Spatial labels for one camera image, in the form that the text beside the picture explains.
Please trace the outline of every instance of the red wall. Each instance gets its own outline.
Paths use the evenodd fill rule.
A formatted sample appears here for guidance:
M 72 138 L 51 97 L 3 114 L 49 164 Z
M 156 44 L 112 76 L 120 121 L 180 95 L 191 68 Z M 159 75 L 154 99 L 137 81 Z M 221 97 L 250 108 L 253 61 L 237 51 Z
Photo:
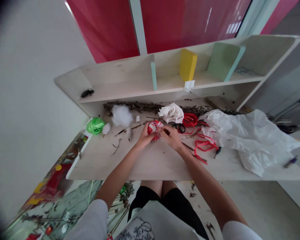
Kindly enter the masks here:
M 234 38 L 250 4 L 250 0 L 140 2 L 148 53 Z
M 67 0 L 96 63 L 139 55 L 129 0 Z
M 271 34 L 299 0 L 280 0 L 260 34 Z

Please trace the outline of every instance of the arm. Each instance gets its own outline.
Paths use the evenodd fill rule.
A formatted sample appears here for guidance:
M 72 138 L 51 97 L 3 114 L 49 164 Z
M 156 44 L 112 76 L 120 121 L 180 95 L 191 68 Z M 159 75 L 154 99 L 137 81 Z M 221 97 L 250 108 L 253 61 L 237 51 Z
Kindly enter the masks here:
M 237 221 L 248 225 L 222 186 L 200 162 L 192 156 L 190 151 L 183 146 L 178 131 L 175 128 L 164 126 L 162 129 L 159 129 L 159 133 L 186 163 L 199 192 L 216 216 L 221 230 L 229 221 Z
M 151 142 L 153 137 L 157 135 L 157 132 L 148 135 L 148 125 L 149 123 L 144 126 L 137 143 L 131 148 L 118 166 L 110 173 L 95 197 L 95 199 L 102 199 L 105 201 L 108 206 L 108 210 L 126 182 L 138 156 L 145 146 Z

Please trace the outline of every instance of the red and white ball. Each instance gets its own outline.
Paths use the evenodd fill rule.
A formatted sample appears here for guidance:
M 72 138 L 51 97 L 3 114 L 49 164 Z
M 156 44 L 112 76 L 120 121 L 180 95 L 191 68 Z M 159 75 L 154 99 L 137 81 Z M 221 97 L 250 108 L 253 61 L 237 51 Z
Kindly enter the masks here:
M 158 128 L 162 128 L 162 127 L 163 127 L 162 122 L 159 122 L 158 120 L 153 120 L 148 125 L 148 134 L 150 135 L 151 133 L 157 131 Z M 155 141 L 160 138 L 161 138 L 161 134 L 158 133 L 152 140 Z

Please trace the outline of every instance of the white sleeve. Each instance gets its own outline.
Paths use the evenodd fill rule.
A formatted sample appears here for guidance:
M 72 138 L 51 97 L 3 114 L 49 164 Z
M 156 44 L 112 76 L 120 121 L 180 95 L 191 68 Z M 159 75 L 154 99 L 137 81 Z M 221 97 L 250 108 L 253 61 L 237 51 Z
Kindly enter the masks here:
M 227 222 L 222 230 L 223 240 L 262 240 L 258 234 L 243 223 Z
M 74 239 L 107 239 L 108 207 L 97 199 L 91 202 L 77 224 L 66 235 L 64 240 Z

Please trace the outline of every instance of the green ribbon ball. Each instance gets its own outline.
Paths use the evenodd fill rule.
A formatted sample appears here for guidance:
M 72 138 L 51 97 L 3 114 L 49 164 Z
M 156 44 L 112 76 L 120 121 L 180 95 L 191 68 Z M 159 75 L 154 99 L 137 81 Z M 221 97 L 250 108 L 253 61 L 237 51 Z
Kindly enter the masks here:
M 93 118 L 87 124 L 87 132 L 97 135 L 102 132 L 102 128 L 106 123 L 101 118 Z

